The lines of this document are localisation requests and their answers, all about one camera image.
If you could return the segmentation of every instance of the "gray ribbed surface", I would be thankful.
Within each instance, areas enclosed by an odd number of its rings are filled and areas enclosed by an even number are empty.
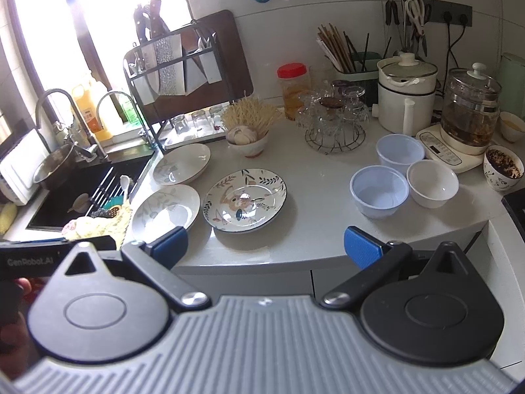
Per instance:
[[[399,362],[372,346],[352,315],[308,296],[226,296],[181,316],[131,361],[62,368],[46,359],[16,385],[27,394],[503,394],[515,383],[487,361],[454,369]]]

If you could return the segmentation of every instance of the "human hand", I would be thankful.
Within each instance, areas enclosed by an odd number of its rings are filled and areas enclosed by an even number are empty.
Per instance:
[[[31,292],[31,283],[25,278],[15,280],[24,289],[24,294]],[[6,354],[0,354],[0,370],[10,379],[20,376],[27,368],[30,338],[27,332],[26,321],[22,313],[18,313],[18,320],[0,328],[0,340],[12,349]]]

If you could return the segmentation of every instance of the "logo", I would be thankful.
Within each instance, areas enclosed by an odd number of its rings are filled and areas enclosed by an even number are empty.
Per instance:
[[[46,258],[22,258],[22,259],[7,259],[7,265],[10,267],[19,267],[19,266],[25,266],[25,265],[50,265],[53,263],[52,257],[46,257]]]

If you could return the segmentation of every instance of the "kitchen sink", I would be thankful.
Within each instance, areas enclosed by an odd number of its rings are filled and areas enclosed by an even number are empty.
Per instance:
[[[120,176],[127,175],[133,181],[132,197],[138,180],[148,170],[153,151],[147,146],[128,148],[109,154],[110,162],[98,164],[79,163],[69,179],[58,189],[50,191],[35,216],[27,226],[30,230],[61,231],[67,222],[80,216],[89,216],[109,199],[122,195]],[[86,213],[70,210],[74,200],[86,193],[91,206]]]

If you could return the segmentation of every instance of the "blue plastic bowl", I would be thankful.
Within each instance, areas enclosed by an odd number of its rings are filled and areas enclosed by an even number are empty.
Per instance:
[[[383,219],[393,215],[409,197],[409,183],[400,172],[388,166],[368,166],[350,180],[355,205],[365,216]]]
[[[400,171],[406,176],[409,166],[425,158],[423,144],[410,136],[391,134],[382,137],[375,146],[383,166]]]

